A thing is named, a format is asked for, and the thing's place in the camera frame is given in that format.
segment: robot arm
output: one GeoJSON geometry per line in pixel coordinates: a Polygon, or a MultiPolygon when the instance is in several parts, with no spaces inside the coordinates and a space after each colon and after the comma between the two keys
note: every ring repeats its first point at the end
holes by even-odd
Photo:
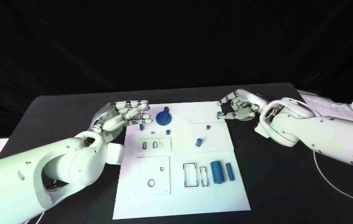
{"type": "Polygon", "coordinates": [[[250,120],[260,113],[255,131],[264,137],[290,147],[302,140],[313,151],[353,164],[353,121],[322,116],[306,103],[290,98],[268,102],[244,89],[222,98],[218,106],[230,100],[235,112],[219,118],[250,120]]]}
{"type": "Polygon", "coordinates": [[[126,147],[110,142],[124,126],[153,122],[149,109],[149,101],[110,103],[88,131],[0,160],[0,223],[25,223],[96,182],[106,163],[121,164],[126,147]]]}

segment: robotic hand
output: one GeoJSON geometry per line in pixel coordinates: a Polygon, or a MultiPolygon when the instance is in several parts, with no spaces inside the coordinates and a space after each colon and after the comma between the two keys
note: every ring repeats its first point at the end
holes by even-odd
{"type": "Polygon", "coordinates": [[[225,96],[218,106],[230,101],[235,112],[221,114],[219,118],[251,120],[260,113],[255,131],[266,138],[290,147],[302,140],[315,152],[353,165],[353,121],[322,116],[292,98],[270,102],[244,89],[225,96]]]}
{"type": "Polygon", "coordinates": [[[153,122],[149,109],[149,101],[110,103],[88,131],[0,160],[0,223],[25,223],[96,182],[106,163],[121,164],[126,147],[110,142],[124,126],[153,122]]]}

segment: black table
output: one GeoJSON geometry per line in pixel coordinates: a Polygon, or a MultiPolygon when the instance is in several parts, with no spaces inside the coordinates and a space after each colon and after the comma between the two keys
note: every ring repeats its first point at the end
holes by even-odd
{"type": "MultiPolygon", "coordinates": [[[[34,149],[87,130],[97,110],[111,101],[150,104],[217,101],[244,88],[270,100],[302,100],[289,83],[103,94],[41,96],[29,106],[0,157],[34,149]]],[[[352,223],[353,199],[340,194],[316,169],[303,143],[286,147],[254,132],[258,119],[228,121],[251,211],[114,220],[114,223],[352,223]]],[[[332,183],[353,194],[352,166],[317,155],[332,183]]],[[[120,166],[106,165],[97,182],[47,211],[41,223],[113,223],[120,166]]]]}

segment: black curtain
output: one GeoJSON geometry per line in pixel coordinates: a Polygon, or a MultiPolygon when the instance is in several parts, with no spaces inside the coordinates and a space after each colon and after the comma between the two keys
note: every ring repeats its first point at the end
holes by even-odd
{"type": "Polygon", "coordinates": [[[41,95],[292,82],[349,102],[333,90],[353,74],[352,9],[352,0],[0,0],[0,136],[41,95]]]}

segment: white board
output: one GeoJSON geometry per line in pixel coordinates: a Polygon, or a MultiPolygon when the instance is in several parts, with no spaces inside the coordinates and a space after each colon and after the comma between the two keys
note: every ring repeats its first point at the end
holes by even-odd
{"type": "Polygon", "coordinates": [[[155,122],[145,125],[143,131],[139,126],[127,128],[114,219],[251,210],[228,126],[217,117],[221,111],[217,102],[153,104],[150,107],[155,122]],[[165,106],[169,106],[172,122],[160,126],[156,115],[165,106]],[[142,150],[143,142],[147,146],[153,142],[163,143],[163,148],[142,150]],[[212,161],[222,163],[222,184],[214,183],[212,161]],[[186,187],[183,165],[189,163],[196,164],[198,187],[186,187]],[[232,165],[235,181],[230,181],[227,163],[232,165]],[[209,186],[202,186],[201,167],[206,167],[209,186]]]}

